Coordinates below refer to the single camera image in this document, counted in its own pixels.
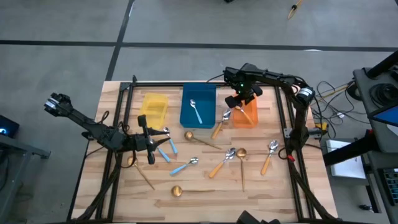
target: wooden tabletop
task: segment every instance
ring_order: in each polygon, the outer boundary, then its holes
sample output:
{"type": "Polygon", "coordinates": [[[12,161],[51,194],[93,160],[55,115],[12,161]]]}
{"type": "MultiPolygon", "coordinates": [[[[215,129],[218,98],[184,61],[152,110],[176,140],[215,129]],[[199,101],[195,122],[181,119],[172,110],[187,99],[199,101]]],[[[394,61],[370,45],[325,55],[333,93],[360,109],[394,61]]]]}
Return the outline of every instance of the wooden tabletop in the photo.
{"type": "MultiPolygon", "coordinates": [[[[99,100],[96,121],[105,111],[109,118],[104,124],[112,125],[120,82],[105,82],[99,100]]],[[[206,146],[199,142],[188,142],[184,139],[184,129],[180,123],[180,107],[182,87],[135,87],[129,116],[129,133],[141,133],[137,116],[146,93],[165,94],[169,98],[169,107],[165,118],[165,126],[178,149],[176,156],[170,144],[161,145],[163,151],[171,158],[167,163],[159,152],[155,152],[156,163],[147,163],[147,153],[137,153],[139,167],[155,187],[152,190],[135,167],[122,169],[114,222],[235,222],[243,210],[247,210],[258,220],[297,221],[293,193],[290,184],[287,161],[272,156],[266,175],[260,174],[262,165],[269,153],[268,144],[277,139],[279,149],[284,147],[279,112],[273,87],[263,87],[264,93],[257,99],[259,124],[253,129],[234,129],[231,122],[224,124],[216,140],[210,136],[213,129],[190,129],[197,138],[212,142],[222,150],[206,146]],[[227,149],[243,147],[248,155],[244,158],[246,191],[242,191],[240,160],[228,161],[213,179],[208,174],[224,159],[227,149]],[[175,176],[170,171],[188,162],[191,157],[198,157],[199,163],[187,167],[175,176]],[[184,192],[179,198],[171,195],[171,188],[179,185],[184,190],[215,190],[214,192],[184,192]]],[[[217,89],[216,120],[219,122],[223,111],[227,108],[224,99],[233,94],[230,88],[217,89]]],[[[126,96],[121,111],[123,120],[126,96]]],[[[290,124],[287,109],[285,117],[290,124]]],[[[308,113],[307,127],[314,127],[312,114],[308,113]]],[[[314,139],[308,143],[319,145],[314,139]]],[[[91,142],[88,152],[100,145],[91,142]]],[[[130,152],[123,155],[123,165],[127,165],[130,152]]],[[[310,188],[321,204],[333,216],[337,216],[335,203],[319,149],[305,146],[303,156],[307,168],[310,188]]],[[[90,155],[84,163],[72,218],[81,215],[100,190],[103,176],[106,150],[90,155]]],[[[103,216],[108,212],[109,193],[105,200],[103,216]]],[[[308,217],[305,197],[300,189],[300,198],[304,215],[308,217]]]]}

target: light blue handle spoon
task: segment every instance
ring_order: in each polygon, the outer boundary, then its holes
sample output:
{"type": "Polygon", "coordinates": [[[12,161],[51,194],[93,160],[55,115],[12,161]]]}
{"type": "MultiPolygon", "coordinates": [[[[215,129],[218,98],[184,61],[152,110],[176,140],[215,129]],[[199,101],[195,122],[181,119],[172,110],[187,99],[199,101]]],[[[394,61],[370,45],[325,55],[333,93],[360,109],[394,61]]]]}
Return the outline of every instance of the light blue handle spoon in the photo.
{"type": "Polygon", "coordinates": [[[161,153],[161,155],[163,156],[163,158],[167,161],[170,162],[170,158],[166,155],[166,153],[161,150],[159,147],[157,148],[157,150],[159,150],[159,152],[161,153]]]}
{"type": "MultiPolygon", "coordinates": [[[[169,132],[168,134],[166,134],[168,137],[170,137],[170,130],[167,128],[167,127],[164,127],[164,129],[163,129],[163,131],[167,131],[167,132],[169,132]]],[[[170,144],[172,145],[172,149],[173,149],[173,152],[174,152],[174,154],[177,154],[178,153],[178,151],[177,151],[177,148],[175,147],[175,145],[174,145],[174,142],[173,142],[173,140],[170,138],[170,144]]]]}
{"type": "Polygon", "coordinates": [[[180,166],[179,168],[177,168],[177,169],[173,170],[172,172],[170,172],[170,175],[174,175],[174,174],[180,172],[182,169],[186,168],[189,164],[197,164],[198,162],[199,162],[199,159],[197,157],[193,157],[189,161],[189,163],[184,164],[184,165],[180,166]]]}

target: gray floor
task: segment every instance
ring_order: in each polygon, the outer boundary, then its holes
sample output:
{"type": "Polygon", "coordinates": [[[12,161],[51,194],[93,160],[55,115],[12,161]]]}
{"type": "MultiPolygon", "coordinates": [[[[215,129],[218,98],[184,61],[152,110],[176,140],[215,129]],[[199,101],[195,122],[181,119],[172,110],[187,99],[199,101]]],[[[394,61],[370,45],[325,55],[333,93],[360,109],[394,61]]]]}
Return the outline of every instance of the gray floor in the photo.
{"type": "MultiPolygon", "coordinates": [[[[118,38],[128,0],[2,0],[0,40],[106,41],[118,38]]],[[[398,47],[394,0],[304,1],[286,20],[294,1],[136,0],[125,42],[398,47]]],[[[88,116],[96,112],[113,47],[0,45],[0,114],[21,124],[18,139],[51,150],[35,159],[22,191],[33,198],[15,204],[12,216],[29,223],[66,219],[87,144],[77,125],[43,110],[53,91],[71,96],[88,116]]],[[[204,80],[225,66],[246,62],[303,77],[315,86],[337,86],[355,68],[371,67],[390,52],[309,52],[299,50],[162,49],[123,47],[112,80],[204,80]]],[[[364,108],[352,100],[356,111],[364,108]]],[[[351,105],[342,95],[333,103],[351,105]]],[[[367,121],[365,116],[354,114],[367,121]]],[[[369,128],[343,118],[338,138],[361,137],[369,128]]],[[[369,203],[364,186],[331,179],[340,218],[387,223],[385,213],[358,209],[369,203]]]]}

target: black metal frame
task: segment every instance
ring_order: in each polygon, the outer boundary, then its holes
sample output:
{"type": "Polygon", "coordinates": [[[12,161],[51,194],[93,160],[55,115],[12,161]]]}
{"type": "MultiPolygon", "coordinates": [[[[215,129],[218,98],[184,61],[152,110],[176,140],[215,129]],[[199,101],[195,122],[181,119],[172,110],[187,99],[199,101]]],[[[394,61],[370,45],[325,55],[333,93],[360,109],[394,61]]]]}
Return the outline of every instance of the black metal frame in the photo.
{"type": "MultiPolygon", "coordinates": [[[[117,123],[118,123],[121,104],[123,101],[123,93],[126,90],[127,86],[132,86],[132,88],[129,89],[129,94],[127,97],[126,112],[124,114],[124,122],[125,123],[128,122],[128,114],[129,114],[129,111],[131,108],[131,103],[132,103],[132,92],[134,90],[133,87],[183,86],[184,83],[189,83],[189,82],[136,82],[135,84],[122,82],[120,84],[120,88],[119,88],[119,96],[118,96],[118,101],[117,101],[116,110],[115,110],[114,125],[115,124],[117,125],[117,123]]],[[[215,83],[218,86],[222,86],[222,84],[224,82],[212,82],[212,83],[215,83]]],[[[282,98],[280,95],[279,88],[276,86],[274,88],[275,88],[277,106],[278,106],[278,110],[279,110],[281,131],[283,133],[283,130],[287,127],[285,115],[284,115],[284,107],[283,107],[282,98]]],[[[293,109],[292,109],[292,104],[290,103],[290,101],[288,99],[287,99],[287,109],[289,112],[290,122],[293,124],[295,118],[294,118],[294,113],[293,113],[293,109]]],[[[285,141],[285,144],[287,144],[287,138],[285,136],[284,136],[284,141],[285,141]]],[[[105,182],[106,178],[107,178],[107,175],[105,175],[105,174],[109,175],[110,168],[111,168],[111,159],[112,159],[112,152],[110,152],[109,158],[107,155],[107,159],[105,162],[106,165],[104,168],[103,182],[105,182]]],[[[121,159],[122,159],[122,155],[117,158],[117,163],[121,163],[121,159]]],[[[300,175],[303,177],[303,181],[308,185],[307,171],[305,169],[304,159],[303,159],[303,155],[302,155],[301,151],[297,152],[297,161],[300,166],[300,175]]],[[[84,162],[81,166],[80,172],[82,172],[83,166],[84,166],[84,162]]],[[[318,220],[318,219],[316,219],[314,206],[311,204],[311,202],[309,201],[307,196],[306,196],[306,201],[307,201],[309,218],[304,218],[301,200],[300,200],[299,188],[297,186],[297,181],[292,177],[293,164],[288,162],[288,166],[289,166],[289,172],[290,172],[290,181],[292,183],[292,192],[293,192],[293,196],[294,196],[295,209],[296,209],[298,223],[336,223],[336,222],[338,222],[340,224],[355,223],[355,222],[344,222],[341,220],[336,221],[336,220],[318,220]]],[[[76,185],[73,203],[70,206],[70,211],[69,211],[69,216],[67,218],[67,222],[76,223],[76,220],[71,220],[71,215],[72,215],[72,211],[74,208],[74,202],[76,199],[79,182],[80,182],[80,179],[78,180],[78,183],[76,185]]],[[[115,202],[116,202],[116,196],[117,196],[117,190],[118,190],[118,182],[119,182],[119,178],[116,179],[114,186],[112,188],[107,218],[102,218],[102,210],[103,210],[103,201],[102,201],[101,202],[102,205],[100,207],[98,207],[98,209],[97,209],[95,219],[90,220],[91,222],[93,222],[93,223],[96,223],[96,221],[98,221],[98,223],[112,222],[113,214],[114,214],[114,207],[115,207],[115,202]]]]}

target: silver spoon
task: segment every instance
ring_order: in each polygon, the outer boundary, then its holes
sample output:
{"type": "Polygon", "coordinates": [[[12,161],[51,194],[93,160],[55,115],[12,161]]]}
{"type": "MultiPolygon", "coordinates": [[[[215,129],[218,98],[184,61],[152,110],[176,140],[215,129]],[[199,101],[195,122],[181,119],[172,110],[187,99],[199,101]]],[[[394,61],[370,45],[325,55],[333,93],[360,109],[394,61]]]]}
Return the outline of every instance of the silver spoon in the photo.
{"type": "Polygon", "coordinates": [[[210,177],[210,178],[213,178],[213,177],[216,175],[216,173],[219,171],[219,169],[223,166],[223,164],[224,164],[228,159],[233,159],[233,157],[235,156],[235,154],[236,154],[236,149],[235,149],[235,148],[228,149],[228,150],[226,151],[226,154],[225,154],[225,159],[224,159],[222,162],[220,162],[220,163],[216,166],[216,168],[213,169],[213,171],[211,171],[211,173],[209,174],[209,177],[210,177]]]}
{"type": "Polygon", "coordinates": [[[200,115],[198,113],[197,107],[196,107],[197,103],[195,102],[195,100],[190,100],[190,104],[191,104],[191,107],[193,107],[193,109],[195,109],[195,112],[197,113],[199,123],[203,124],[203,122],[201,121],[200,115]]]}
{"type": "Polygon", "coordinates": [[[211,139],[216,139],[218,132],[221,130],[221,127],[223,125],[224,121],[229,120],[229,117],[231,116],[231,109],[228,108],[224,114],[223,114],[223,119],[221,122],[217,125],[217,128],[214,130],[213,134],[211,135],[211,139]]]}
{"type": "Polygon", "coordinates": [[[170,172],[170,175],[174,175],[178,172],[180,172],[182,169],[186,168],[188,165],[190,164],[197,164],[199,162],[199,158],[197,157],[193,157],[187,164],[184,164],[182,166],[180,166],[179,168],[173,170],[172,172],[170,172]]]}
{"type": "Polygon", "coordinates": [[[271,143],[269,143],[269,155],[267,157],[266,162],[264,163],[264,166],[262,167],[261,175],[266,174],[269,161],[271,160],[272,153],[275,152],[275,150],[278,148],[278,145],[279,145],[279,143],[276,140],[272,140],[271,143]]]}
{"type": "MultiPolygon", "coordinates": [[[[167,131],[168,134],[166,134],[166,135],[167,135],[168,137],[170,137],[170,130],[169,130],[167,127],[164,127],[163,131],[167,131]]],[[[175,145],[174,145],[173,140],[170,138],[169,141],[170,141],[170,144],[172,145],[172,149],[173,149],[174,154],[177,154],[178,151],[177,151],[177,148],[176,148],[175,145]]]]}

